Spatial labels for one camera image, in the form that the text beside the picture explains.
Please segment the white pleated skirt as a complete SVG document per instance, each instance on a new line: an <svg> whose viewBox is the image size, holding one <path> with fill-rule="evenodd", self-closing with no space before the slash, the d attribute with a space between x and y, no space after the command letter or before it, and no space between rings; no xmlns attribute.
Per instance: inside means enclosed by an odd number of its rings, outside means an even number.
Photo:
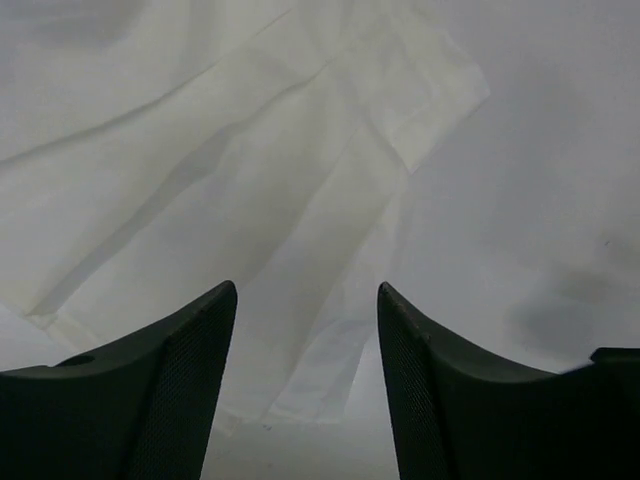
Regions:
<svg viewBox="0 0 640 480"><path fill-rule="evenodd" d="M333 422L488 93L424 1L5 1L1 313L83 351L230 280L223 416Z"/></svg>

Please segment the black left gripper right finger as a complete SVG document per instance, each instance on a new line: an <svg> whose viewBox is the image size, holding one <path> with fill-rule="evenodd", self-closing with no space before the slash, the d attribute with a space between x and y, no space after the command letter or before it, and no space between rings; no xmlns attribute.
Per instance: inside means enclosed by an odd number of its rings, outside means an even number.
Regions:
<svg viewBox="0 0 640 480"><path fill-rule="evenodd" d="M635 479L639 352L554 374L439 325L388 283L379 345L403 479Z"/></svg>

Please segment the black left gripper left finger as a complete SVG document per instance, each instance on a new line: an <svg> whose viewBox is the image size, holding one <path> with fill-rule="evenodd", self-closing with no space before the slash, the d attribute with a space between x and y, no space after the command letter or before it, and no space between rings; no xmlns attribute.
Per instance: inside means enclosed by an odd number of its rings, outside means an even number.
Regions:
<svg viewBox="0 0 640 480"><path fill-rule="evenodd" d="M226 281L55 366L1 375L5 479L197 479L230 348Z"/></svg>

